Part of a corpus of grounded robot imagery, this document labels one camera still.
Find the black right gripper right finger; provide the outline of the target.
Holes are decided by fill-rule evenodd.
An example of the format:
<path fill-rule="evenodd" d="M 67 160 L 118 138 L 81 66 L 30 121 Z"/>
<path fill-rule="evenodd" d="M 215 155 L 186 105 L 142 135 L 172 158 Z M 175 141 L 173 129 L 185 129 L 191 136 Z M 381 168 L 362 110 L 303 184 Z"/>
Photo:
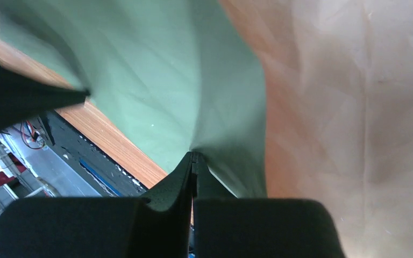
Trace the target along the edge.
<path fill-rule="evenodd" d="M 196 257 L 344 257 L 333 219 L 318 201 L 236 198 L 193 153 Z"/>

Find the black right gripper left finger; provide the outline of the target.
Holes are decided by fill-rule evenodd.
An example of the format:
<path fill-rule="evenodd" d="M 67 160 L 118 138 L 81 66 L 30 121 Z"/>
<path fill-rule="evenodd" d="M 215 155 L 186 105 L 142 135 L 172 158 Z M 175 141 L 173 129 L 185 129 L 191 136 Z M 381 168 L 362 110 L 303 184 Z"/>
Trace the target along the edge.
<path fill-rule="evenodd" d="M 0 257 L 187 257 L 192 162 L 139 197 L 16 200 L 0 215 Z"/>

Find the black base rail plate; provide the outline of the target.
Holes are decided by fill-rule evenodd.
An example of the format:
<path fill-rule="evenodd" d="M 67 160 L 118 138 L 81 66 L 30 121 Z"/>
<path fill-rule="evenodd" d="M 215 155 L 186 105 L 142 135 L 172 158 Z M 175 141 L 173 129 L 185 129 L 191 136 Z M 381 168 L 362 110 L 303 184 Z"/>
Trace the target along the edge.
<path fill-rule="evenodd" d="M 54 111 L 34 121 L 48 147 L 101 196 L 135 197 L 148 188 Z"/>

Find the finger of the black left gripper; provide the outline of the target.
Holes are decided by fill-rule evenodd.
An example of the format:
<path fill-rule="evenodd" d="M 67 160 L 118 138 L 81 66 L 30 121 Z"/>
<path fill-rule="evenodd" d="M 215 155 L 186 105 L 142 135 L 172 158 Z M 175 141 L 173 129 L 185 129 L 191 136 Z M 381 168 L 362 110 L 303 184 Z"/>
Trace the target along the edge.
<path fill-rule="evenodd" d="M 46 111 L 83 104 L 88 90 L 59 88 L 0 65 L 0 131 Z"/>

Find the aluminium frame rail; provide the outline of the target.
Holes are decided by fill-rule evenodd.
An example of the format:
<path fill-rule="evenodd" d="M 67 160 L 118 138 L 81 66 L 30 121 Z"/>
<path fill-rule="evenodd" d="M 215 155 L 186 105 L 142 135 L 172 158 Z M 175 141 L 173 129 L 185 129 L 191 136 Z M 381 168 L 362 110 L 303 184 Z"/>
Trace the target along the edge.
<path fill-rule="evenodd" d="M 41 139 L 15 126 L 0 133 L 0 215 L 29 197 L 99 197 L 100 193 Z"/>

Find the green and peach wrapping paper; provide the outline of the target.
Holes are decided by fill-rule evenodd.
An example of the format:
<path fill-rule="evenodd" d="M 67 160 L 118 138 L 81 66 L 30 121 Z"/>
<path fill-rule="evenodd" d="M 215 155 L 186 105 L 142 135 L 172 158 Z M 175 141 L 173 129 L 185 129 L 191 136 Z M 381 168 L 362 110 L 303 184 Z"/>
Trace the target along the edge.
<path fill-rule="evenodd" d="M 349 257 L 413 257 L 413 1 L 0 1 L 4 58 L 75 87 L 163 171 L 304 197 Z"/>

